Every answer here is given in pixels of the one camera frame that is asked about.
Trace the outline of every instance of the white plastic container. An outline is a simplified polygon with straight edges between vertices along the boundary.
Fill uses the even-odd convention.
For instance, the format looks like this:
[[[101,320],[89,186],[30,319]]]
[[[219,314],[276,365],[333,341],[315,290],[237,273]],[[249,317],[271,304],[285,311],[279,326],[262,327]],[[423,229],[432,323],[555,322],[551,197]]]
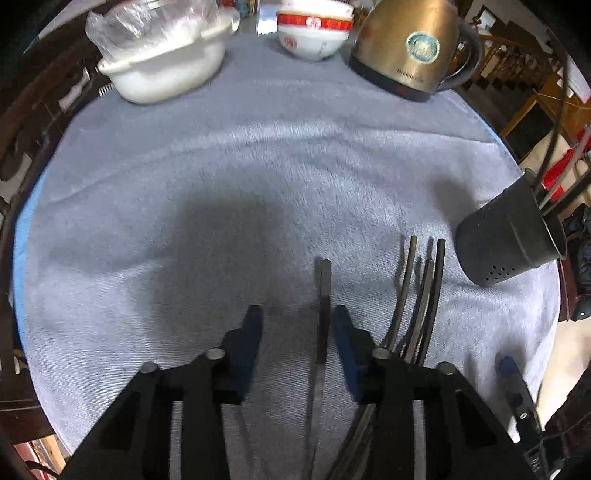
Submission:
[[[114,63],[102,59],[97,67],[130,102],[166,100],[203,85],[217,72],[226,51],[225,40],[239,22],[236,10],[221,8],[216,23],[195,39],[162,44]]]

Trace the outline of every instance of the red and white bowl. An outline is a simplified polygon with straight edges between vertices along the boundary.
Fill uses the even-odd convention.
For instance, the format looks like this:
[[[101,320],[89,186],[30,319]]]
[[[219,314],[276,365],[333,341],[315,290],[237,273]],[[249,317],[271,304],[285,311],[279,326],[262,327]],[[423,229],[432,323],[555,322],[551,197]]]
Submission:
[[[353,18],[353,7],[336,0],[283,0],[278,10],[300,12],[314,17]]]
[[[307,0],[287,0],[306,2]],[[350,5],[332,0],[322,0]],[[353,18],[320,17],[307,12],[280,9],[277,11],[277,36],[281,45],[295,56],[319,61],[333,55],[349,37]]]

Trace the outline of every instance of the black cup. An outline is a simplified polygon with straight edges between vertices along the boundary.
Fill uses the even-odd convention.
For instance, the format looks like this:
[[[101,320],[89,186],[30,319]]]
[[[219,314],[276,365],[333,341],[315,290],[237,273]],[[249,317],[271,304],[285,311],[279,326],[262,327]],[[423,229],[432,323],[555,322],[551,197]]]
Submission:
[[[526,169],[519,180],[458,225],[457,259],[476,285],[488,287],[566,257],[562,223],[556,215],[542,217],[532,191],[534,180],[534,173]]]

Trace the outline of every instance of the gray tablecloth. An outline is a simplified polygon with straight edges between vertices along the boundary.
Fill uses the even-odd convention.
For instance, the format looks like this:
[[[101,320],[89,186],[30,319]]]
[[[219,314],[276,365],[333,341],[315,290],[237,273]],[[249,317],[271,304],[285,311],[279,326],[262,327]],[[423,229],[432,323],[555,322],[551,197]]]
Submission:
[[[380,339],[416,234],[399,340],[421,263],[443,237],[427,365],[454,363],[508,424],[495,358],[512,355],[536,394],[558,314],[556,265],[480,288],[459,267],[453,231],[518,176],[456,93],[412,103],[338,55],[289,57],[273,36],[232,38],[219,74],[180,98],[136,106],[111,91],[72,122],[18,225],[18,321],[48,418],[75,449],[142,362],[190,361],[258,303],[251,393],[224,409],[230,468],[235,479],[299,478],[314,259],[333,262],[333,304]],[[316,478],[355,409],[332,340],[325,393]]]

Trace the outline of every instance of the gold kettle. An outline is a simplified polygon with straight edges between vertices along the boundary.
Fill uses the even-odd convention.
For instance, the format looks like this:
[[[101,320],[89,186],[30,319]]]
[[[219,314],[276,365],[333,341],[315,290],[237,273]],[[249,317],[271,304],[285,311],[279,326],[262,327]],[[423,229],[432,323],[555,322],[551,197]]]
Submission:
[[[446,76],[460,35],[470,54]],[[447,0],[382,0],[369,13],[349,57],[350,67],[377,86],[425,102],[470,79],[484,57],[476,30]]]

